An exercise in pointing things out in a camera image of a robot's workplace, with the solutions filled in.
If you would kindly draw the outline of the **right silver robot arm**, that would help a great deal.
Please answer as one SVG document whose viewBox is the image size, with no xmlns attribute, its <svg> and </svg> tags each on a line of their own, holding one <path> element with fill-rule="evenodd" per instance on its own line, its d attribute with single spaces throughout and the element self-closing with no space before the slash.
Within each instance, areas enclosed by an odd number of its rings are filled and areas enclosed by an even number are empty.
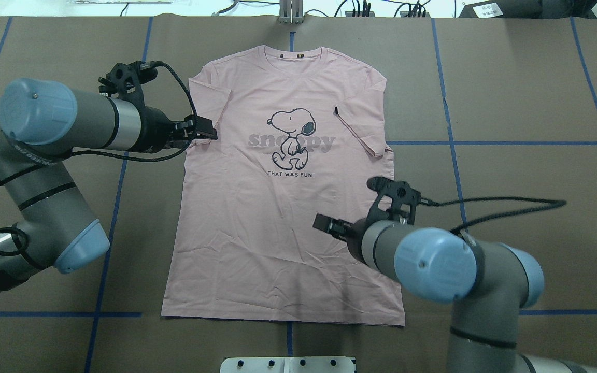
<svg viewBox="0 0 597 373">
<path fill-rule="evenodd" d="M 519 315 L 545 288 L 527 252 L 407 218 L 355 223 L 318 214 L 313 227 L 417 297 L 452 305 L 448 372 L 597 372 L 597 367 L 517 352 Z"/>
</svg>

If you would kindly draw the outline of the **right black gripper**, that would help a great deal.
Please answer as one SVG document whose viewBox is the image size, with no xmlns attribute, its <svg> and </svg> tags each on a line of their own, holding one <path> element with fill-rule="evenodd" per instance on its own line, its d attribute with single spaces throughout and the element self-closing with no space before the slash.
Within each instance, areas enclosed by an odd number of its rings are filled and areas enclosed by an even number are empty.
<svg viewBox="0 0 597 373">
<path fill-rule="evenodd" d="M 317 214 L 312 227 L 329 235 L 338 235 L 339 239 L 347 243 L 349 252 L 356 260 L 368 267 L 378 267 L 375 264 L 374 250 L 379 238 L 379 229 L 373 224 L 368 224 L 366 218 L 352 223 Z"/>
</svg>

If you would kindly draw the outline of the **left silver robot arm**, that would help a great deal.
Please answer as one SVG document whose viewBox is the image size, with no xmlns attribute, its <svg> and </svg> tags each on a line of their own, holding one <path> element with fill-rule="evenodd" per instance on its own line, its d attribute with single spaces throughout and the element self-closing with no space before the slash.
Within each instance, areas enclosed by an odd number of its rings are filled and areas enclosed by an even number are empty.
<svg viewBox="0 0 597 373">
<path fill-rule="evenodd" d="M 185 150 L 215 140 L 216 126 L 189 114 L 170 120 L 145 104 L 135 77 L 100 78 L 99 93 L 21 78 L 0 101 L 0 189 L 21 219 L 0 227 L 0 293 L 55 268 L 71 274 L 102 257 L 110 240 L 73 177 L 67 159 Z"/>
</svg>

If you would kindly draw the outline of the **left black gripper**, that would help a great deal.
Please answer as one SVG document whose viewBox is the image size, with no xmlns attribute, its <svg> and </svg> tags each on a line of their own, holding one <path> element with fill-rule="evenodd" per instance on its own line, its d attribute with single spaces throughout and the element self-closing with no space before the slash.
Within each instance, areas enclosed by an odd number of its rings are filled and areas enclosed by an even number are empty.
<svg viewBox="0 0 597 373">
<path fill-rule="evenodd" d="M 192 140 L 216 141 L 218 133 L 212 120 L 190 114 L 182 121 L 169 120 L 161 110 L 145 107 L 141 114 L 137 153 L 157 153 L 163 149 L 185 148 Z M 189 127 L 193 125 L 193 136 Z"/>
</svg>

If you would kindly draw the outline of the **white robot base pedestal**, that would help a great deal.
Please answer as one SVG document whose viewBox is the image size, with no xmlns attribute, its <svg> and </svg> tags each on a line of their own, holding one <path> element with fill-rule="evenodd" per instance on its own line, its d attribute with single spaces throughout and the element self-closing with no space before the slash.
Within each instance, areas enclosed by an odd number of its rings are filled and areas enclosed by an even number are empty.
<svg viewBox="0 0 597 373">
<path fill-rule="evenodd" d="M 278 356 L 226 358 L 220 372 L 356 372 L 348 356 Z"/>
</svg>

